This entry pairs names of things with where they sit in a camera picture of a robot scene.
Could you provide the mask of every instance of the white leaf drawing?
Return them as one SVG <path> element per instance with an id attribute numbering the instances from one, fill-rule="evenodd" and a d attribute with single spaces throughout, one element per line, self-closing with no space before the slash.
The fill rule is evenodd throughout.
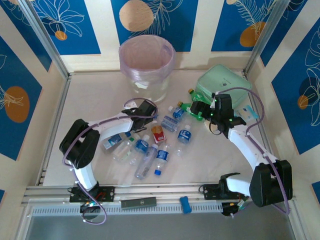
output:
<path id="1" fill-rule="evenodd" d="M 173 6 L 173 2 L 176 1 L 178 1 L 177 5 Z M 153 14 L 153 22 L 146 30 L 131 32 L 130 38 L 145 34 L 160 35 L 162 31 L 166 30 L 166 26 L 170 26 L 169 13 L 179 8 L 183 1 L 184 0 L 146 0 L 145 3 Z"/>
<path id="2" fill-rule="evenodd" d="M 301 0 L 300 2 L 293 2 L 291 1 L 288 5 L 288 7 L 285 9 L 282 16 L 288 20 L 289 12 L 296 12 L 299 11 L 302 5 L 304 4 L 305 0 Z"/>
<path id="3" fill-rule="evenodd" d="M 3 66 L 6 63 L 6 55 L 2 55 L 0 54 L 0 70 L 3 68 Z M 4 106 L 9 106 L 10 104 L 17 104 L 19 106 L 23 106 L 24 104 L 21 102 L 24 99 L 24 97 L 14 97 L 11 96 L 10 94 L 6 93 L 6 91 L 4 91 L 4 89 L 1 87 L 0 85 L 0 110 L 4 107 Z"/>
<path id="4" fill-rule="evenodd" d="M 308 75 L 310 86 L 303 93 L 303 96 L 305 96 L 304 101 L 306 102 L 303 109 L 311 106 L 310 125 L 315 127 L 320 125 L 320 26 L 312 36 L 304 64 L 308 67 L 306 74 Z"/>
<path id="5" fill-rule="evenodd" d="M 69 10 L 69 0 L 35 0 L 32 1 L 32 5 L 39 18 L 43 20 L 43 24 L 49 25 L 51 35 L 61 31 L 82 37 L 83 32 L 77 24 L 85 19 L 85 15 Z M 59 39 L 65 40 L 67 38 L 61 36 Z"/>
<path id="6" fill-rule="evenodd" d="M 258 39 L 261 32 L 261 23 L 271 13 L 278 0 L 264 0 L 261 8 L 258 8 L 256 0 L 236 0 L 234 5 L 238 7 L 240 16 L 245 19 L 248 26 L 252 26 L 255 32 L 255 39 Z"/>
<path id="7" fill-rule="evenodd" d="M 23 22 L 25 25 L 30 26 L 30 23 L 28 22 L 25 15 L 21 11 L 19 5 L 14 4 L 14 3 L 10 2 L 9 0 L 1 0 L 1 1 L 5 5 L 5 7 L 10 10 L 12 16 L 14 16 L 16 19 L 20 20 L 21 22 Z"/>

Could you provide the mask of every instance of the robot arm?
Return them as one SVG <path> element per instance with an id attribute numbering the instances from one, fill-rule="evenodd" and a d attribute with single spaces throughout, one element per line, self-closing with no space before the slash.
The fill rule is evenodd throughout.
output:
<path id="1" fill-rule="evenodd" d="M 78 119 L 73 123 L 59 146 L 59 149 L 63 154 L 66 154 L 72 142 L 83 130 L 89 128 L 89 126 L 94 126 L 76 142 L 66 157 L 74 167 L 74 172 L 80 184 L 88 192 L 94 187 L 99 186 L 99 183 L 95 179 L 91 164 L 98 143 L 119 133 L 130 131 L 137 132 L 143 129 L 144 125 L 153 120 L 150 116 L 152 116 L 155 110 L 156 107 L 154 105 L 150 104 L 148 101 L 144 101 L 139 107 L 123 110 L 119 114 L 107 119 L 92 122 L 85 122 L 82 119 Z"/>
<path id="2" fill-rule="evenodd" d="M 214 108 L 195 101 L 190 111 L 217 125 L 218 130 L 237 146 L 253 170 L 252 175 L 230 173 L 221 176 L 214 195 L 217 199 L 234 199 L 234 193 L 241 193 L 251 197 L 258 207 L 283 202 L 284 197 L 271 162 L 279 173 L 287 199 L 290 200 L 293 196 L 291 165 L 286 160 L 278 160 L 247 132 L 246 122 L 241 117 L 234 117 L 229 94 L 213 96 Z"/>

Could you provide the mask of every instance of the orange circle pattern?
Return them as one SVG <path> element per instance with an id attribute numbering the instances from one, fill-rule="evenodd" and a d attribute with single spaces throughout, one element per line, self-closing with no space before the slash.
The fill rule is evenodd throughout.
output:
<path id="1" fill-rule="evenodd" d="M 57 39 L 59 39 L 60 41 L 64 41 L 64 40 L 67 40 L 67 34 L 64 32 L 64 31 L 56 31 L 54 33 L 55 37 Z"/>
<path id="2" fill-rule="evenodd" d="M 308 98 L 305 95 L 301 95 L 298 98 L 298 107 L 302 110 L 308 107 Z"/>
<path id="3" fill-rule="evenodd" d="M 15 123 L 23 123 L 29 114 L 30 102 L 27 92 L 20 86 L 12 86 L 6 92 L 6 94 L 19 99 L 23 98 L 19 104 L 9 102 L 5 104 L 6 115 Z"/>
<path id="4" fill-rule="evenodd" d="M 254 47 L 265 25 L 266 23 L 264 21 L 260 21 L 255 25 L 247 27 L 240 36 L 241 46 L 246 48 Z"/>

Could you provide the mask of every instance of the water bottle label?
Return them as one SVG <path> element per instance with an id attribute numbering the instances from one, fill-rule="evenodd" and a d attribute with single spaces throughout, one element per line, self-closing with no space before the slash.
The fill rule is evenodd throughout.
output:
<path id="1" fill-rule="evenodd" d="M 170 132 L 174 132 L 177 130 L 178 126 L 178 121 L 174 120 L 173 118 L 169 116 L 164 116 L 161 126 L 164 127 L 165 129 L 169 130 Z"/>
<path id="2" fill-rule="evenodd" d="M 186 139 L 189 142 L 190 138 L 191 138 L 191 132 L 187 130 L 181 130 L 179 132 L 178 139 Z"/>
<path id="3" fill-rule="evenodd" d="M 142 140 L 142 139 L 139 139 L 135 144 L 135 148 L 141 149 L 144 153 L 147 152 L 148 146 L 149 146 L 149 144 L 145 140 Z"/>
<path id="4" fill-rule="evenodd" d="M 121 140 L 122 140 L 121 136 L 119 134 L 116 134 L 116 135 L 110 137 L 108 139 L 108 142 L 110 144 L 110 147 L 112 147 L 113 145 L 119 143 Z"/>
<path id="5" fill-rule="evenodd" d="M 180 107 L 176 107 L 172 116 L 175 118 L 175 119 L 178 119 L 179 121 L 181 120 L 181 117 L 182 115 L 184 114 L 184 110 Z"/>
<path id="6" fill-rule="evenodd" d="M 174 120 L 173 118 L 171 118 L 171 117 L 169 117 L 169 116 L 164 116 L 163 119 L 169 121 L 170 123 L 178 124 L 178 121 L 177 121 L 177 120 Z"/>
<path id="7" fill-rule="evenodd" d="M 165 161 L 168 161 L 168 160 L 167 160 L 168 155 L 169 155 L 169 153 L 168 153 L 167 151 L 159 150 L 159 151 L 158 151 L 158 154 L 156 155 L 156 158 L 157 158 L 157 159 L 163 159 L 163 160 L 165 160 Z"/>

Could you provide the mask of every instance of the blue block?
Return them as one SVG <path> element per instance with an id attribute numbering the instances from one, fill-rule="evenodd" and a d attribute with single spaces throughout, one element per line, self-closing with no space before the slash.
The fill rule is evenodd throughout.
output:
<path id="1" fill-rule="evenodd" d="M 182 211 L 183 211 L 184 214 L 191 213 L 192 209 L 191 209 L 191 207 L 189 205 L 189 200 L 188 200 L 187 196 L 180 197 L 180 203 L 181 203 Z"/>
<path id="2" fill-rule="evenodd" d="M 311 185 L 313 187 L 313 191 L 315 193 L 315 196 L 318 199 L 318 202 L 320 204 L 320 181 L 312 183 Z"/>

